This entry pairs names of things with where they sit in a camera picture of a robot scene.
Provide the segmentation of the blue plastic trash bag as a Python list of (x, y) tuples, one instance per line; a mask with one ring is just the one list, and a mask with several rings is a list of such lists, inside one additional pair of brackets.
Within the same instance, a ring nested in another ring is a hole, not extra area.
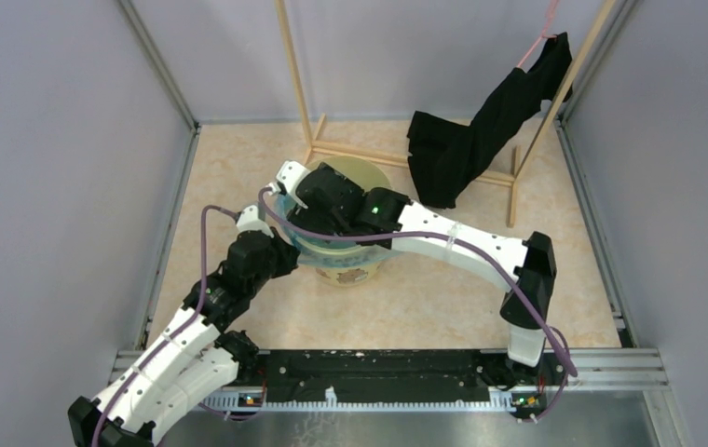
[(378, 245), (362, 246), (354, 242), (305, 237), (285, 224), (281, 228), (300, 251), (300, 264), (325, 268), (360, 267), (401, 255), (398, 251), (389, 251)]

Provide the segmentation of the yellow paper trash bin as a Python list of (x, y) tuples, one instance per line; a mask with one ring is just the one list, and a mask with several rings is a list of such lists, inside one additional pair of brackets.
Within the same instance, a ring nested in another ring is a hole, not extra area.
[[(352, 156), (320, 158), (309, 162), (306, 167), (313, 170), (323, 163), (344, 174), (364, 191), (391, 187), (388, 176), (377, 165)], [(396, 254), (376, 245), (325, 241), (304, 237), (287, 226), (282, 229), (300, 251), (298, 263), (313, 269), (320, 280), (337, 287), (362, 284), (376, 274), (384, 261)]]

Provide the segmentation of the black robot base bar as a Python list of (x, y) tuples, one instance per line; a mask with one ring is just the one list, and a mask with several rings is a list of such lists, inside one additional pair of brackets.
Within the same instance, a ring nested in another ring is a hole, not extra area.
[(257, 355), (229, 388), (265, 391), (269, 403), (319, 402), (329, 389), (342, 403), (485, 402), (499, 391), (529, 394), (563, 382), (552, 352), (535, 367), (503, 350), (271, 350)]

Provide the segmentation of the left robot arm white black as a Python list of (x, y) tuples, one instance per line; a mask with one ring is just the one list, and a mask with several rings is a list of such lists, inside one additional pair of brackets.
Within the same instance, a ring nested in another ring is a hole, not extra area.
[(156, 446), (213, 391), (252, 367), (257, 346), (230, 325), (265, 284), (297, 267), (277, 233), (245, 231), (196, 283), (168, 327), (107, 388), (79, 397), (68, 420), (77, 446)]

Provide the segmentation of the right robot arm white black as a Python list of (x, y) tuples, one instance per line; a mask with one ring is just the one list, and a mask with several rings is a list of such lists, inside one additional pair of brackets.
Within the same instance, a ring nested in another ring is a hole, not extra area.
[(508, 357), (538, 365), (551, 340), (548, 310), (557, 277), (551, 238), (502, 237), (443, 217), (389, 188), (365, 191), (336, 169), (283, 163), (277, 191), (299, 210), (288, 222), (303, 237), (425, 255), (469, 271), (505, 292), (500, 316), (509, 329)]

